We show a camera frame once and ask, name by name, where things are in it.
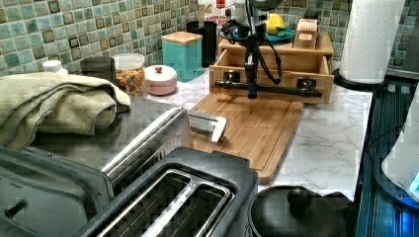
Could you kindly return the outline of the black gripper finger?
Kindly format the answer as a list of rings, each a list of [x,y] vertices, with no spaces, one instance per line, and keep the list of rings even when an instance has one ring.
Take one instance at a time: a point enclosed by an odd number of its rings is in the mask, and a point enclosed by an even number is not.
[[[253,100],[257,98],[257,86],[254,79],[248,79],[248,98]]]

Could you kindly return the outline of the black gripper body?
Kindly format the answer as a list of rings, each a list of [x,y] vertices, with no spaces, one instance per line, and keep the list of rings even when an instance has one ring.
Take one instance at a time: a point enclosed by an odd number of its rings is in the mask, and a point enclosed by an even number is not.
[[[240,26],[238,29],[238,36],[241,46],[246,48],[245,51],[245,71],[248,79],[256,79],[258,66],[262,59],[262,53],[259,46],[265,40],[265,25],[255,27],[255,33],[251,32],[248,26]]]

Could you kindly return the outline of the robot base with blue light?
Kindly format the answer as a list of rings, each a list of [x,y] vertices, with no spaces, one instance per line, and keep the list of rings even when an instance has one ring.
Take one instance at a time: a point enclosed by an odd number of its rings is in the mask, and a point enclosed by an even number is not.
[[[386,196],[418,210],[418,94],[388,84],[380,101],[384,133],[378,140],[376,181]]]

